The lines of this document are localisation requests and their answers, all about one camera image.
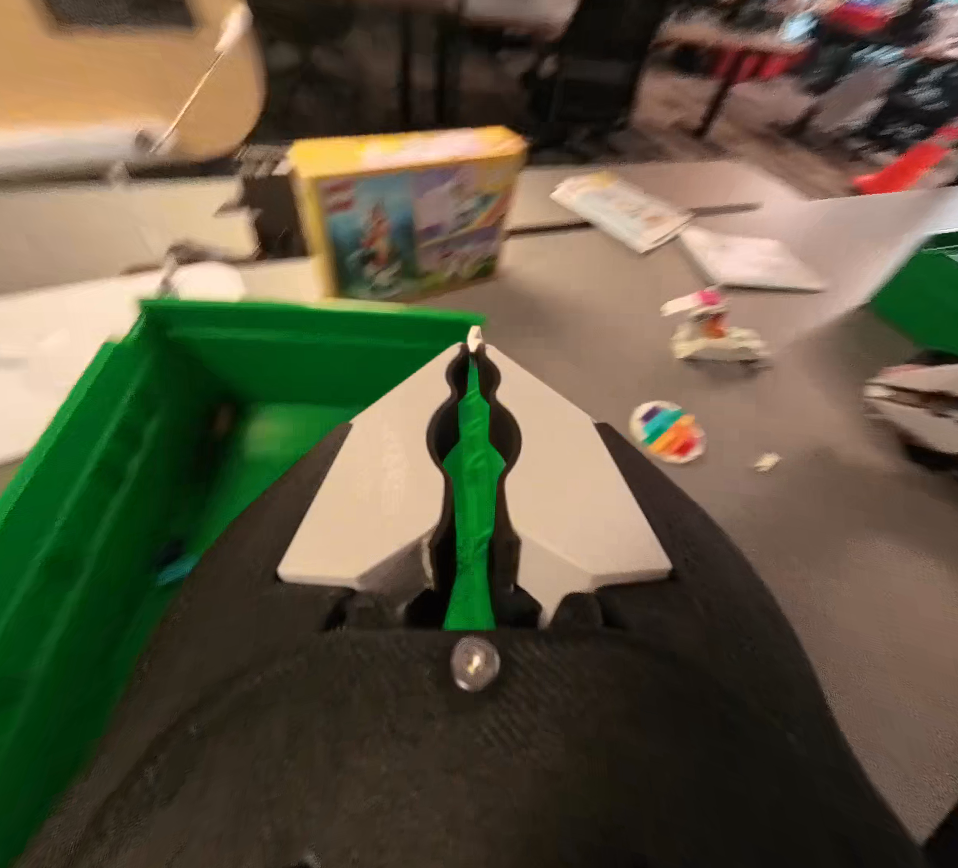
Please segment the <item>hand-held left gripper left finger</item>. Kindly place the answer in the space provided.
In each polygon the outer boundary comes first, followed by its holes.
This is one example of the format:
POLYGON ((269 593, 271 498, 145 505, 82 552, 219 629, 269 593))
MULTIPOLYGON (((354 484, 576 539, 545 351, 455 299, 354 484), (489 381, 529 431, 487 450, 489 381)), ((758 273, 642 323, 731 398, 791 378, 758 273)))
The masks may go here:
POLYGON ((279 581, 375 595, 403 611, 454 574, 452 482, 472 355, 442 350, 361 411, 277 568, 279 581))

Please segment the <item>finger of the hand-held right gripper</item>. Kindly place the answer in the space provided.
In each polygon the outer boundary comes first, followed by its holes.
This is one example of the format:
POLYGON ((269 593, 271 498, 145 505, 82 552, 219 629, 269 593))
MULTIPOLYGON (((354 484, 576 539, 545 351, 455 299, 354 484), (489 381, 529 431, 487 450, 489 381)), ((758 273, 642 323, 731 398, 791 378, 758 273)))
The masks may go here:
POLYGON ((896 395, 929 395, 957 398, 957 364, 906 363, 887 367, 865 383, 865 399, 891 399, 896 395))
POLYGON ((867 400, 867 410, 912 443, 933 451, 957 450, 956 411, 942 415, 887 399, 867 400))

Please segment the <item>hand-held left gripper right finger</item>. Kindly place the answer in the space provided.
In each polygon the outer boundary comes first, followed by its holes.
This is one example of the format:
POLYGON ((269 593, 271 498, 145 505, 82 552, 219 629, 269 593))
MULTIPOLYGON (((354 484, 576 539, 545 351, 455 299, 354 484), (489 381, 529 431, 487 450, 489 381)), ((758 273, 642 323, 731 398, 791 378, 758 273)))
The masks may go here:
POLYGON ((483 344, 489 408, 518 430, 504 457, 505 510, 518 538, 514 583, 552 622, 570 595, 657 582, 673 572, 598 423, 500 349, 483 344))

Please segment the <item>round rainbow lego plate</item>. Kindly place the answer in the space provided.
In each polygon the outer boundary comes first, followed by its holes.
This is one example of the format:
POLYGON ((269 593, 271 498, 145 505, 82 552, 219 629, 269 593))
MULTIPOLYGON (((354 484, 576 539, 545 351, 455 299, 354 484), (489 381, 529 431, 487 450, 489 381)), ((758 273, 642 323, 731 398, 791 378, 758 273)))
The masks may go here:
POLYGON ((671 465, 687 465, 704 455, 707 436, 701 422, 675 402, 655 399, 638 405, 629 416, 632 441, 671 465))

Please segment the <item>white lego bird model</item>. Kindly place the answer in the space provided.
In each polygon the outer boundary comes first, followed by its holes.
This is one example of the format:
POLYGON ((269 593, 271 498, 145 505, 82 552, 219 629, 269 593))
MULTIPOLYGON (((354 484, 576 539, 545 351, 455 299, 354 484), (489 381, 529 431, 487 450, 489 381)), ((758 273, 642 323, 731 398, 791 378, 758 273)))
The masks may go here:
POLYGON ((759 333, 729 323, 728 309, 728 300, 718 287, 701 288, 666 301, 660 308, 661 317, 682 317, 670 338, 673 357, 745 366, 767 363, 770 351, 759 333))

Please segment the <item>yellow lego box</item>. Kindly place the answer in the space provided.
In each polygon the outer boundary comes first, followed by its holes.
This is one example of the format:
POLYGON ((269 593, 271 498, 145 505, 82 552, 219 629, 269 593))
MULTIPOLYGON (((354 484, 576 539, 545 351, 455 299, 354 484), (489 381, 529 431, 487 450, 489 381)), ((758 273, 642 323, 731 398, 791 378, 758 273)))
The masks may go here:
POLYGON ((527 154, 504 126, 293 142, 288 174, 324 293, 410 301, 493 277, 527 154))

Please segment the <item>green plastic bin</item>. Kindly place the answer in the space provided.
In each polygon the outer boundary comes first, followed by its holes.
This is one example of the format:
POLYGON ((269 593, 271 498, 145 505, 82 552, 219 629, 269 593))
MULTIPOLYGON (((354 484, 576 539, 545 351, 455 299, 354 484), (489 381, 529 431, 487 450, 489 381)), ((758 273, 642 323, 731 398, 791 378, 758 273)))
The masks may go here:
POLYGON ((144 299, 1 504, 1 859, 90 760, 182 581, 310 448, 485 315, 332 301, 144 299))
POLYGON ((957 354, 957 232, 929 235, 869 300, 915 346, 957 354))

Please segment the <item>large white sheet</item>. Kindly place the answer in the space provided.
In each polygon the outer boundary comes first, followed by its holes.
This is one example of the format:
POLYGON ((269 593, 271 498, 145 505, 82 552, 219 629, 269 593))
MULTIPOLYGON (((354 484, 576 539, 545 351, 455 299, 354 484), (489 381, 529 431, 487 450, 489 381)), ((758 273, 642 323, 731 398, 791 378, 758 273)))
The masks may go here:
POLYGON ((923 243, 956 226, 956 188, 832 198, 792 208, 780 239, 825 288, 786 298, 775 338, 789 346, 865 306, 923 243))

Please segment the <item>white paper booklet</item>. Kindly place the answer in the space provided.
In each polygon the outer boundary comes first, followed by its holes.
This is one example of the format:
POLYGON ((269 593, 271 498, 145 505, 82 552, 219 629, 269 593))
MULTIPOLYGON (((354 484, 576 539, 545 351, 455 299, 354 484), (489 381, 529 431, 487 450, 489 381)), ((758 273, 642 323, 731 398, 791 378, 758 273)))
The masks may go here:
POLYGON ((821 292, 826 284, 782 242, 729 236, 689 227, 677 241, 713 286, 789 292, 821 292))

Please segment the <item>colourful instruction booklet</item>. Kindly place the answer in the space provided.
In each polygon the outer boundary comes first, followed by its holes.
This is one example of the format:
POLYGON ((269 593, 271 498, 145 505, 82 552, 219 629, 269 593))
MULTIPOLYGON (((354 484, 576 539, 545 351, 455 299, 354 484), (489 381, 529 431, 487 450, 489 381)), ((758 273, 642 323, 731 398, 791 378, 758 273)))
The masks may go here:
POLYGON ((694 219, 610 171, 569 177, 550 199, 639 255, 673 241, 694 219))

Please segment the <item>black office chair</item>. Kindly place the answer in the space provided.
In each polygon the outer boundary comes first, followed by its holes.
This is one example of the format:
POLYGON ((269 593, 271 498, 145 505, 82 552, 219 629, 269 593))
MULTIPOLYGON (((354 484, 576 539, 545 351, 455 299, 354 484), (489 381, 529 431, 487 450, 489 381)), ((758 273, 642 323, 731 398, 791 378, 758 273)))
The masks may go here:
POLYGON ((523 76, 534 150, 624 130, 672 0, 580 0, 523 76))

